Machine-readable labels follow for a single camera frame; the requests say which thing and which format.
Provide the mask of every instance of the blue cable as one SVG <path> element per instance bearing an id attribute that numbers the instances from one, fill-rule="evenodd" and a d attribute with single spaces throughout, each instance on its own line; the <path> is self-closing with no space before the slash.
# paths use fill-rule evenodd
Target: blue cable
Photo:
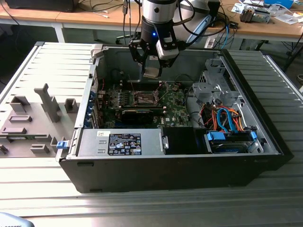
<path id="1" fill-rule="evenodd" d="M 221 49 L 224 48 L 224 46 L 225 46 L 225 44 L 226 44 L 226 42 L 227 42 L 227 39 L 228 39 L 228 32 L 229 32 L 229 29 L 228 29 L 228 26 L 226 26 L 226 38 L 225 38 L 225 42 L 224 42 L 223 46 L 221 47 Z"/>
<path id="2" fill-rule="evenodd" d="M 225 132 L 228 132 L 228 130 L 221 124 L 220 122 L 220 115 L 221 115 L 221 112 L 222 111 L 225 111 L 227 113 L 227 117 L 228 117 L 228 123 L 229 123 L 229 127 L 231 128 L 232 131 L 234 131 L 235 133 L 238 132 L 238 130 L 236 129 L 236 127 L 233 125 L 232 123 L 232 114 L 228 111 L 228 109 L 225 109 L 225 108 L 222 108 L 220 110 L 218 110 L 217 112 L 217 122 L 218 122 L 218 125 L 225 131 Z"/>

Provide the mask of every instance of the robotic arm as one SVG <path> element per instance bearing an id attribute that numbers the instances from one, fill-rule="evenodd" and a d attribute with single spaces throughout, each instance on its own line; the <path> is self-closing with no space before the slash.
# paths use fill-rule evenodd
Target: robotic arm
<path id="1" fill-rule="evenodd" d="M 186 48 L 186 42 L 176 39 L 173 26 L 173 17 L 177 0 L 143 0 L 141 38 L 135 37 L 129 43 L 134 61 L 142 65 L 142 74 L 146 77 L 157 78 L 161 76 L 162 69 L 171 67 L 179 51 Z M 143 55 L 138 52 L 138 46 L 143 50 Z M 149 55 L 158 57 L 159 69 L 146 67 Z"/>

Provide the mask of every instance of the circuit board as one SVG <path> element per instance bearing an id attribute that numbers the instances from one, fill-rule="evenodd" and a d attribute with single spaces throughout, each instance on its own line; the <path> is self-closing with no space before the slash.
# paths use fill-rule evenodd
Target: circuit board
<path id="1" fill-rule="evenodd" d="M 184 107 L 184 93 L 174 83 L 166 83 L 154 91 L 123 90 L 112 86 L 105 90 L 101 107 L 103 128 L 159 128 L 190 127 L 190 120 Z M 152 112 L 149 124 L 125 124 L 121 120 L 123 111 Z"/>

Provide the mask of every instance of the black cable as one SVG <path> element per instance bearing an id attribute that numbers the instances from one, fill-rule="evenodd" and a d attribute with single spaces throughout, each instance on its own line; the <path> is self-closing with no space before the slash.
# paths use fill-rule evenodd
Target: black cable
<path id="1" fill-rule="evenodd" d="M 283 42 L 284 44 L 286 44 L 287 46 L 293 48 L 294 47 L 294 44 L 292 43 L 292 45 L 288 44 L 287 42 Z"/>
<path id="2" fill-rule="evenodd" d="M 297 47 L 297 45 L 299 44 L 300 40 L 302 39 L 302 36 L 303 36 L 303 32 L 302 32 L 302 34 L 301 34 L 301 36 L 300 36 L 299 40 L 298 40 L 298 41 L 297 41 L 297 43 L 295 44 L 295 46 L 294 46 L 293 50 L 291 51 L 290 56 L 292 55 L 292 53 L 293 53 L 294 49 L 295 49 L 295 48 Z"/>
<path id="3" fill-rule="evenodd" d="M 125 18 L 126 18 L 126 15 L 127 15 L 127 11 L 128 11 L 127 0 L 124 0 L 122 12 L 123 12 L 123 37 L 124 37 L 124 43 L 125 43 L 125 45 L 126 45 L 126 38 L 125 38 Z"/>
<path id="4" fill-rule="evenodd" d="M 300 38 L 298 39 L 297 43 L 295 44 L 293 50 L 290 52 L 290 54 L 289 54 L 289 56 L 288 56 L 288 58 L 287 58 L 287 60 L 286 60 L 285 66 L 283 67 L 283 71 L 284 71 L 284 72 L 285 72 L 285 71 L 288 69 L 288 67 L 293 63 L 293 61 L 295 60 L 295 58 L 297 57 L 297 55 L 300 54 L 300 52 L 301 52 L 301 50 L 302 50 L 302 48 L 303 48 L 303 44 L 302 44 L 302 45 L 300 46 L 300 48 L 294 53 L 294 55 L 293 55 L 293 52 L 294 52 L 294 50 L 296 49 L 296 47 L 298 46 L 298 44 L 299 44 L 300 40 L 302 39 L 302 37 L 303 37 L 303 32 L 302 32 Z"/>
<path id="5" fill-rule="evenodd" d="M 257 3 L 257 4 L 256 4 L 256 3 L 253 3 L 253 2 L 252 2 L 252 0 L 250 0 L 250 2 L 251 2 L 251 4 L 250 4 L 250 5 L 253 5 L 253 6 L 259 6 L 259 7 L 260 7 L 260 3 L 261 3 L 261 1 L 262 1 L 262 0 L 260 0 L 260 1 L 259 1 L 259 3 Z"/>
<path id="6" fill-rule="evenodd" d="M 131 14 L 131 0 L 128 0 L 128 7 L 129 7 L 129 40 L 131 40 L 132 38 L 132 26 L 131 26 L 131 18 L 132 18 L 132 14 Z"/>
<path id="7" fill-rule="evenodd" d="M 109 2 L 106 2 L 106 3 L 99 3 L 99 4 L 96 4 L 96 5 L 92 6 L 92 5 L 91 5 L 91 0 L 89 0 L 91 10 L 94 10 L 94 8 L 97 7 L 97 6 L 110 4 L 110 3 L 112 3 L 112 1 L 113 1 L 113 0 L 110 0 Z"/>
<path id="8" fill-rule="evenodd" d="M 112 8 L 115 8 L 115 7 L 120 7 L 122 6 L 123 4 L 119 4 L 119 5 L 115 5 L 115 6 L 111 6 L 109 8 L 106 8 L 106 9 L 98 9 L 98 10 L 92 10 L 92 11 L 89 11 L 89 10 L 86 10 L 84 8 L 82 8 L 80 5 L 79 5 L 79 8 L 83 11 L 86 11 L 86 12 L 100 12 L 100 11 L 104 11 L 104 10 L 108 10 L 108 9 L 112 9 Z"/>
<path id="9" fill-rule="evenodd" d="M 189 95 L 189 93 L 190 93 L 190 91 L 193 89 L 193 87 L 191 86 L 190 88 L 189 88 L 189 90 L 188 90 L 188 92 L 187 92 L 187 96 L 186 96 L 186 99 L 185 99 L 185 104 L 184 104 L 184 107 L 185 107 L 185 110 L 186 110 L 186 112 L 188 113 L 188 110 L 187 110 L 187 100 L 188 100 L 188 95 Z M 189 113 L 188 115 L 189 115 L 189 117 L 190 117 L 190 115 L 191 114 L 193 114 L 193 113 L 198 113 L 198 111 L 195 111 L 195 112 L 191 112 L 191 113 Z M 207 129 L 202 123 L 200 123 L 199 121 L 197 121 L 196 119 L 194 119 L 194 118 L 191 118 L 190 117 L 190 119 L 192 119 L 194 122 L 196 122 L 197 124 L 198 124 L 198 126 L 199 127 L 201 127 L 201 128 L 203 128 L 203 129 Z"/>
<path id="10" fill-rule="evenodd" d="M 222 9 L 223 13 L 221 13 L 221 12 L 218 12 L 218 13 L 220 13 L 220 14 L 222 14 L 222 15 L 224 16 L 224 19 L 225 19 L 225 21 L 227 22 L 227 24 L 228 24 L 228 26 L 229 26 L 230 20 L 229 20 L 228 16 L 225 14 L 225 10 L 224 10 L 224 8 L 222 7 L 222 5 L 220 5 L 220 8 Z M 222 33 L 222 35 L 221 35 L 221 37 L 220 37 L 220 39 L 219 39 L 218 42 L 215 40 L 216 44 L 215 44 L 215 46 L 213 47 L 213 49 L 216 48 L 217 45 L 218 45 L 218 48 L 220 48 L 220 45 L 224 45 L 224 44 L 221 43 L 221 39 L 223 38 L 223 35 L 225 34 L 225 32 Z M 234 29 L 233 29 L 233 35 L 232 35 L 231 37 L 229 37 L 227 40 L 229 40 L 229 39 L 231 39 L 231 38 L 234 38 L 234 34 L 235 34 L 235 31 L 234 31 Z"/>
<path id="11" fill-rule="evenodd" d="M 3 3 L 2 3 L 2 1 L 0 0 L 0 3 L 1 3 L 1 6 L 2 6 L 2 8 L 4 9 L 4 11 L 16 22 L 16 24 L 17 25 L 20 25 L 13 17 L 12 17 L 12 15 L 10 15 L 10 13 L 4 8 L 4 5 L 3 5 Z"/>
<path id="12" fill-rule="evenodd" d="M 188 19 L 193 19 L 194 18 L 194 16 L 195 16 L 195 8 L 194 8 L 194 6 L 188 1 L 188 0 L 185 0 L 189 5 L 190 5 L 190 7 L 192 8 L 192 10 L 193 10 L 193 15 L 191 16 L 191 17 L 189 17 Z M 179 10 L 179 17 L 180 17 L 180 21 L 182 22 L 183 21 L 183 18 L 182 18 L 182 12 L 181 12 L 181 0 L 179 0 L 178 1 L 178 10 Z M 187 32 L 189 32 L 190 34 L 192 34 L 192 35 L 198 35 L 198 34 L 196 34 L 196 33 L 194 33 L 194 32 L 192 32 L 192 31 L 190 31 L 189 29 L 188 29 L 188 27 L 186 27 L 186 25 L 185 25 L 185 23 L 182 23 L 182 26 L 185 28 L 185 30 L 187 30 Z"/>
<path id="13" fill-rule="evenodd" d="M 234 14 L 232 17 L 229 18 L 229 20 L 230 20 L 230 19 L 234 18 L 238 13 L 237 13 L 237 12 L 232 12 L 231 10 L 228 10 L 228 8 L 230 8 L 230 7 L 232 7 L 232 8 L 233 8 L 233 7 L 236 7 L 237 11 L 240 10 L 240 9 L 239 9 L 239 7 L 237 7 L 237 6 L 233 5 L 233 4 L 226 4 L 226 5 L 224 5 L 224 6 L 228 6 L 228 5 L 230 5 L 230 6 L 227 7 L 226 10 L 227 10 L 228 12 Z"/>
<path id="14" fill-rule="evenodd" d="M 138 7 L 139 7 L 139 22 L 138 22 L 138 24 L 137 24 L 137 27 L 136 27 L 136 29 L 134 30 L 134 36 L 136 35 L 136 32 L 137 32 L 137 29 L 138 29 L 138 27 L 139 27 L 139 25 L 140 25 L 140 22 L 141 22 L 141 3 L 140 3 L 140 0 L 135 0 L 137 3 L 138 3 Z"/>
<path id="15" fill-rule="evenodd" d="M 134 0 L 138 5 L 139 5 L 139 7 L 141 7 L 142 6 L 142 3 L 140 3 L 140 0 L 138 1 L 138 0 Z"/>
<path id="16" fill-rule="evenodd" d="M 199 113 L 199 111 L 193 111 L 193 112 L 189 113 L 188 115 L 192 115 L 193 113 L 196 114 L 196 113 Z"/>
<path id="17" fill-rule="evenodd" d="M 286 49 L 292 51 L 292 49 L 289 49 L 289 47 L 287 47 L 286 44 L 285 44 L 284 42 L 281 42 L 281 43 L 283 44 L 283 46 L 284 46 Z"/>
<path id="18" fill-rule="evenodd" d="M 231 37 L 229 37 L 227 40 L 230 40 L 230 39 L 232 39 L 231 41 L 229 41 L 229 42 L 227 42 L 226 44 L 225 44 L 225 46 L 227 46 L 228 44 L 230 44 L 231 43 L 231 45 L 232 45 L 232 43 L 233 43 L 233 41 L 234 41 L 234 39 L 235 39 L 235 34 L 236 34 L 236 32 L 237 32 L 237 29 L 236 29 L 236 31 L 235 31 L 235 29 L 232 27 L 232 30 L 233 30 L 233 34 L 232 34 L 232 36 Z M 221 36 L 221 38 L 219 39 L 219 41 L 217 42 L 217 41 L 215 41 L 216 42 L 216 45 L 213 47 L 213 48 L 215 48 L 217 45 L 219 45 L 218 46 L 218 48 L 220 47 L 220 45 L 223 45 L 224 43 L 221 43 L 220 41 L 221 41 L 221 39 L 222 39 L 222 36 Z"/>
<path id="19" fill-rule="evenodd" d="M 187 78 L 189 78 L 193 83 L 195 82 L 189 75 L 187 75 L 186 73 L 181 73 L 179 75 L 177 75 L 177 77 L 175 78 L 175 82 L 177 81 L 177 79 L 180 77 L 180 76 L 186 76 Z"/>
<path id="20" fill-rule="evenodd" d="M 193 14 L 191 15 L 191 17 L 189 17 L 189 18 L 183 20 L 183 18 L 182 18 L 182 13 L 181 13 L 181 1 L 182 1 L 182 0 L 179 0 L 179 1 L 178 1 L 178 10 L 179 10 L 180 21 L 177 22 L 177 23 L 174 23 L 174 26 L 183 25 L 183 27 L 184 27 L 189 33 L 192 33 L 192 31 L 190 31 L 190 30 L 185 26 L 185 23 L 191 21 L 191 20 L 195 17 L 195 14 L 196 14 L 195 8 L 194 8 L 194 6 L 191 4 L 190 1 L 185 0 L 185 1 L 190 5 L 191 9 L 193 10 Z"/>
<path id="21" fill-rule="evenodd" d="M 224 27 L 222 27 L 219 31 L 217 32 L 214 32 L 214 33 L 211 33 L 211 34 L 207 34 L 207 35 L 203 35 L 203 33 L 212 25 L 214 24 L 215 22 L 223 22 L 225 23 Z M 212 22 L 210 22 L 197 36 L 196 38 L 194 38 L 193 41 L 191 41 L 190 43 L 186 44 L 187 47 L 189 47 L 190 45 L 194 44 L 198 39 L 199 37 L 205 37 L 205 36 L 212 36 L 212 35 L 215 35 L 215 34 L 218 34 L 220 32 L 222 32 L 224 29 L 226 29 L 227 27 L 227 23 L 225 20 L 223 19 L 216 19 L 216 20 L 213 20 Z"/>
<path id="22" fill-rule="evenodd" d="M 300 46 L 300 48 L 293 55 L 291 55 L 290 58 L 287 59 L 286 64 L 285 64 L 285 66 L 283 68 L 284 72 L 293 63 L 293 61 L 295 60 L 295 58 L 301 53 L 302 50 L 303 50 L 303 44 Z"/>
<path id="23" fill-rule="evenodd" d="M 124 36 L 124 43 L 126 45 L 126 38 L 125 38 L 125 17 L 126 15 L 123 15 L 123 36 Z"/>
<path id="24" fill-rule="evenodd" d="M 0 83 L 1 83 L 1 84 L 4 84 L 5 86 L 7 85 L 6 83 L 2 82 L 1 80 L 0 80 Z"/>
<path id="25" fill-rule="evenodd" d="M 18 21 L 16 21 L 16 20 L 13 18 L 13 16 L 4 8 L 4 5 L 3 5 L 3 3 L 2 3 L 1 0 L 0 0 L 0 4 L 1 4 L 2 8 L 4 9 L 4 11 L 10 16 L 10 18 L 12 18 L 12 19 L 16 22 L 16 24 L 20 26 L 20 24 L 18 23 Z M 36 41 L 36 40 L 35 40 L 27 31 L 25 31 L 25 33 L 26 33 L 34 42 Z"/>

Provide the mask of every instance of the wire bundle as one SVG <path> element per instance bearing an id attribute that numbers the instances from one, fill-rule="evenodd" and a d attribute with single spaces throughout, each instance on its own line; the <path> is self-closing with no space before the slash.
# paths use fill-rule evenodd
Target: wire bundle
<path id="1" fill-rule="evenodd" d="M 228 121 L 230 129 L 232 131 L 234 131 L 234 130 L 244 131 L 244 129 L 242 127 L 242 123 L 241 123 L 241 115 L 238 112 L 236 112 L 234 109 L 228 108 L 223 105 L 215 105 L 211 109 L 211 114 L 205 113 L 206 109 L 207 109 L 207 107 L 205 107 L 205 105 L 204 105 L 199 113 L 199 116 L 201 118 L 203 118 L 203 114 L 205 115 L 204 126 L 207 129 L 216 131 L 220 127 L 223 132 L 228 132 L 227 128 L 225 128 L 225 123 Z M 227 116 L 225 118 L 225 120 L 223 121 L 223 124 L 221 123 L 222 114 Z"/>
<path id="2" fill-rule="evenodd" d="M 223 35 L 225 34 L 225 32 L 222 33 L 220 39 L 219 39 L 218 41 L 215 40 L 216 44 L 214 45 L 213 48 L 216 48 L 217 46 L 218 46 L 218 48 L 220 48 L 220 45 L 222 45 L 221 49 L 223 49 L 225 46 L 227 46 L 227 45 L 229 45 L 229 44 L 231 44 L 231 45 L 233 44 L 233 41 L 234 41 L 234 39 L 235 39 L 235 34 L 236 34 L 236 32 L 237 32 L 238 29 L 237 29 L 237 28 L 235 29 L 235 28 L 231 27 L 231 29 L 232 29 L 232 31 L 233 31 L 233 34 L 232 34 L 231 37 L 228 37 L 228 35 L 229 35 L 229 33 L 230 33 L 230 30 L 229 30 L 229 28 L 230 28 L 230 27 L 229 27 L 229 25 L 230 25 L 230 19 L 229 19 L 228 16 L 225 14 L 225 11 L 224 11 L 222 5 L 220 5 L 220 8 L 222 9 L 222 12 L 223 12 L 223 13 L 218 12 L 218 15 L 219 15 L 219 14 L 223 15 L 223 16 L 224 16 L 224 19 L 226 20 L 227 25 L 228 25 L 227 28 L 225 29 L 225 31 L 226 31 L 226 38 L 225 38 L 225 41 L 224 41 L 223 43 L 221 43 L 221 40 L 222 40 Z"/>

